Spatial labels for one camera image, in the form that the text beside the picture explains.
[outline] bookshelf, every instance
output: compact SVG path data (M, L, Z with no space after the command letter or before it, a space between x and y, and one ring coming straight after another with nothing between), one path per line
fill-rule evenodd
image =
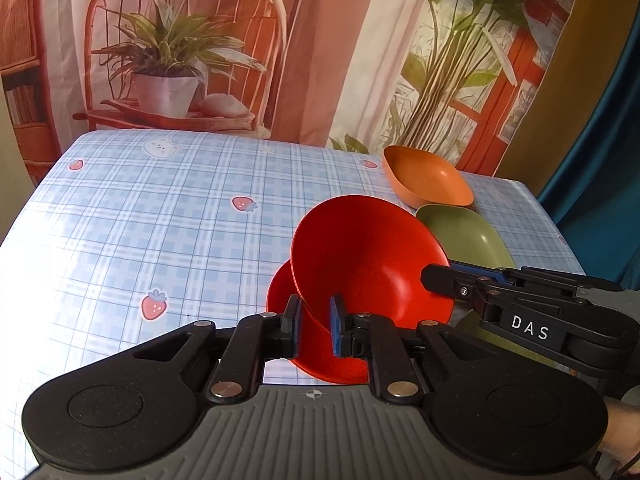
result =
M34 184L60 156L49 104L40 0L0 0L0 76L20 154Z

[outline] chair backrest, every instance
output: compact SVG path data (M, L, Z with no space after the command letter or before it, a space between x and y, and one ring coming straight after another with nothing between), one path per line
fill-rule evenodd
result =
M264 117L276 59L286 45L286 11L282 0L169 0L189 13L222 18L231 26L231 35L244 41L243 51L261 62L263 73L241 66L233 67L233 77L212 75L208 93L229 93L242 101L256 115L256 124ZM84 30L84 94L88 110L103 99L119 99L130 95L128 76L110 80L113 67L101 65L106 57L92 51L125 41L117 29L122 19L114 12L140 12L151 15L153 0L91 0Z

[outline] orange bowl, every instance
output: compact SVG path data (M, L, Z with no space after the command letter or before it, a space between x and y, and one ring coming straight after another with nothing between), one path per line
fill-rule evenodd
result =
M466 207L474 201L460 172L434 153L387 146L382 167L395 194L416 209L428 203Z
M274 275L267 291L267 312L282 314L292 294L297 294L291 264L285 263ZM291 362L303 372L339 384L362 384L369 381L367 364L362 359L339 359L334 356L331 335L313 319L306 308L300 313L298 357Z
M311 317L329 332L329 299L347 311L382 314L396 326L423 319L446 323L453 300L424 289L422 269L448 266L431 232L401 207L370 196L339 196L313 208L291 244L296 289Z

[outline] red bowl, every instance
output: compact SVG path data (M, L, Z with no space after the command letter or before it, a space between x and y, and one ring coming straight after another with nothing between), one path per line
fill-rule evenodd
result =
M291 275L291 265L286 262L274 275L267 291L267 311L282 314L292 294L297 294ZM334 356L331 335L307 312L300 313L298 357L291 361L303 372L326 381L339 384L362 384L369 381L367 364L361 359L338 359Z
M431 232L401 207L370 196L339 196L313 208L291 244L296 289L326 331L329 298L341 294L347 311L391 318L415 328L423 319L446 323L453 300L424 289L428 264L448 266Z

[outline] tablecloth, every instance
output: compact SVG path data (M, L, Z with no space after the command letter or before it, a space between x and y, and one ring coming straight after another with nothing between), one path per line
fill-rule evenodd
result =
M517 266L582 272L522 184L465 179ZM262 311L300 219L342 194L405 207L375 156L193 132L80 137L0 247L0 478L36 465L20 413L37 386L194 320ZM286 361L265 380L317 382Z

